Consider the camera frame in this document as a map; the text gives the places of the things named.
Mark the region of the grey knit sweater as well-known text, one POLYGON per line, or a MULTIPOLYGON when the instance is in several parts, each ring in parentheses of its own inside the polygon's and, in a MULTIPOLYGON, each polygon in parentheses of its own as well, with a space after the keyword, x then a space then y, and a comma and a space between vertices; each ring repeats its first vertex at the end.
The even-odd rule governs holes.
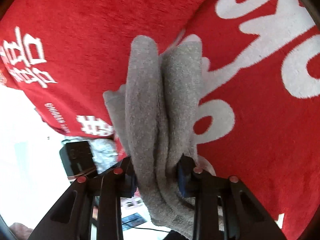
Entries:
POLYGON ((114 130, 133 163, 140 196, 151 221, 192 238, 194 201, 183 198, 176 180, 182 155, 210 174, 210 163, 197 154, 193 125, 203 85, 202 42, 187 36, 163 54, 156 42, 137 36, 124 85, 103 97, 114 130))

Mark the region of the floral white blue bedding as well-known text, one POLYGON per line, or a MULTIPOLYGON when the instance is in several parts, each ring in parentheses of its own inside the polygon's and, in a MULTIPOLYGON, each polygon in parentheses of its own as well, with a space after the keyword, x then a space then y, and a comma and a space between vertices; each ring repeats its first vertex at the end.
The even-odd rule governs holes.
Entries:
POLYGON ((116 143, 111 139, 65 136, 61 144, 65 145, 67 143, 80 141, 87 141, 89 143, 93 155, 93 162, 98 174, 103 173, 118 162, 116 143))

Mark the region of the dark tablet on floor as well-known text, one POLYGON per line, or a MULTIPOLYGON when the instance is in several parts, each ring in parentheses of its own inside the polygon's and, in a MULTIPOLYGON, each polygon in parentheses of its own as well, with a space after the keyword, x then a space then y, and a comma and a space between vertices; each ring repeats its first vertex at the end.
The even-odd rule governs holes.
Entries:
POLYGON ((139 213, 134 213, 121 219, 123 231, 135 228, 141 224, 146 223, 147 220, 139 213))

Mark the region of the red printed bed blanket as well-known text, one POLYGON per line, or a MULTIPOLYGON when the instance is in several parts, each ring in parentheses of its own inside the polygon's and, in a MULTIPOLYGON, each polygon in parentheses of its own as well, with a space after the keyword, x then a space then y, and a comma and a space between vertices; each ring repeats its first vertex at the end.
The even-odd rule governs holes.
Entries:
POLYGON ((152 39, 163 54, 189 35, 202 42, 197 154, 218 176, 241 178, 287 239, 299 239, 319 206, 319 29, 310 11, 302 0, 205 0, 166 49, 152 39))

